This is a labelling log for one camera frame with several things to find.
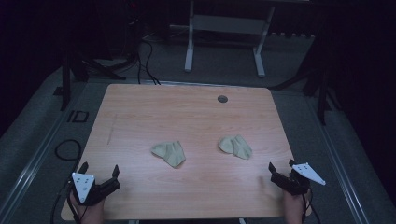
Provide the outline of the black metal stand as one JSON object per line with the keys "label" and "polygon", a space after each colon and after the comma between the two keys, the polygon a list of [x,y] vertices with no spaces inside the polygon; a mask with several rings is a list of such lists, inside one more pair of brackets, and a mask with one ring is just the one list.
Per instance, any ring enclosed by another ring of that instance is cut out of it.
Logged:
{"label": "black metal stand", "polygon": [[280,91],[303,79],[306,83],[303,87],[304,96],[313,96],[318,91],[317,117],[322,125],[325,125],[325,109],[327,104],[327,89],[330,76],[334,71],[337,61],[337,45],[339,41],[333,32],[322,32],[315,37],[311,47],[305,54],[294,77],[269,87],[269,90]]}
{"label": "black metal stand", "polygon": [[131,63],[132,61],[127,59],[121,63],[104,66],[95,59],[83,54],[81,51],[66,51],[62,57],[62,85],[57,87],[54,92],[55,95],[60,95],[62,97],[61,110],[65,111],[71,100],[71,72],[74,72],[75,76],[82,81],[87,81],[89,76],[85,70],[85,66],[88,65],[100,74],[110,77],[111,79],[125,80],[125,77],[116,75],[115,71]]}

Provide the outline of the beige sock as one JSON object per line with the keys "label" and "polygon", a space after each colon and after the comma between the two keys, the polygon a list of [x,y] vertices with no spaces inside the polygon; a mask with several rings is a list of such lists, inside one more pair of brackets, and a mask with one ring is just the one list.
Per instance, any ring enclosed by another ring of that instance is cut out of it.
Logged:
{"label": "beige sock", "polygon": [[248,160],[252,156],[252,148],[240,134],[221,138],[219,148],[243,160]]}
{"label": "beige sock", "polygon": [[183,147],[178,141],[157,144],[151,148],[151,153],[162,158],[173,168],[177,168],[186,160]]}

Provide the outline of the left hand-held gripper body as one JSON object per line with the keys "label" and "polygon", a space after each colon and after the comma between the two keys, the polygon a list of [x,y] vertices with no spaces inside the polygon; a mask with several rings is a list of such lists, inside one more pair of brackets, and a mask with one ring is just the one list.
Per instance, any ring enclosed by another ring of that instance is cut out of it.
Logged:
{"label": "left hand-held gripper body", "polygon": [[72,179],[75,189],[75,197],[80,205],[93,206],[101,202],[108,195],[120,188],[120,182],[116,177],[96,185],[93,175],[73,173]]}

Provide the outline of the metal floor rail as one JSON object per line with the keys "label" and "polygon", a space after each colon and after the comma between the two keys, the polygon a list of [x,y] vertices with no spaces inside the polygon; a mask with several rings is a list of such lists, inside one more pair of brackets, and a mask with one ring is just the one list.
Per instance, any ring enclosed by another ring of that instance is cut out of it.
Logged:
{"label": "metal floor rail", "polygon": [[0,224],[71,224],[61,218],[67,180],[87,144],[107,85],[77,84],[65,111],[41,88],[0,138]]}
{"label": "metal floor rail", "polygon": [[306,104],[309,108],[310,114],[313,117],[315,123],[318,126],[319,133],[324,142],[326,152],[328,154],[330,163],[334,170],[334,173],[339,182],[340,188],[343,191],[346,203],[349,207],[351,215],[353,216],[356,224],[370,224],[370,221],[361,205],[361,200],[352,184],[349,175],[345,169],[345,166],[341,162],[340,156],[336,150],[335,144],[330,137],[328,129],[321,123],[317,116],[317,110],[315,107],[315,101],[310,98],[305,98]]}

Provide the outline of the white metal desk frame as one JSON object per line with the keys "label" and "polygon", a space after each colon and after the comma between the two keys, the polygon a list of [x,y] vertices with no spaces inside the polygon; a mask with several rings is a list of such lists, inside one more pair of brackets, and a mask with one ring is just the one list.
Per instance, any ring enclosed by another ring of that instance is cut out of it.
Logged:
{"label": "white metal desk frame", "polygon": [[196,30],[221,33],[248,34],[258,35],[260,37],[258,45],[252,49],[252,52],[256,65],[257,75],[258,77],[264,77],[265,71],[262,60],[262,48],[268,35],[269,27],[275,13],[275,9],[275,7],[269,7],[267,9],[266,18],[260,20],[211,16],[196,14],[194,12],[194,0],[190,0],[189,36],[184,70],[186,72],[190,72],[192,70],[194,53],[193,34]]}

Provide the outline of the person's left hand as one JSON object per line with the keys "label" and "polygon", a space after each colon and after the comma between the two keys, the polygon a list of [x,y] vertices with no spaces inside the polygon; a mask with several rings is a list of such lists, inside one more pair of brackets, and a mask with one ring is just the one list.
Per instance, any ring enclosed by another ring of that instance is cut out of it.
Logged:
{"label": "person's left hand", "polygon": [[79,205],[73,193],[69,195],[71,204],[76,209],[81,224],[104,224],[105,200],[93,206]]}

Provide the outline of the person's right hand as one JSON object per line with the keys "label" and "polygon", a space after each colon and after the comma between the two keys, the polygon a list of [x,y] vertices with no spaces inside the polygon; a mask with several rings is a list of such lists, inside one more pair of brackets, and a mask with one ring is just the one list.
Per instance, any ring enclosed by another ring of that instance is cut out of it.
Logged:
{"label": "person's right hand", "polygon": [[287,224],[303,224],[303,214],[308,200],[311,198],[311,191],[308,191],[304,198],[302,195],[291,195],[283,191],[284,219]]}

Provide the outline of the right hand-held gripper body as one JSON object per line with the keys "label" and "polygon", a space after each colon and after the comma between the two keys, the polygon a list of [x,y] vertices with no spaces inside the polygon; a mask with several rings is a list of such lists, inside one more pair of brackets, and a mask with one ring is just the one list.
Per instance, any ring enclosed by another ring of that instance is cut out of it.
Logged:
{"label": "right hand-held gripper body", "polygon": [[288,176],[276,171],[271,174],[271,181],[291,195],[306,194],[311,187],[311,181],[326,185],[326,181],[307,162],[293,165]]}

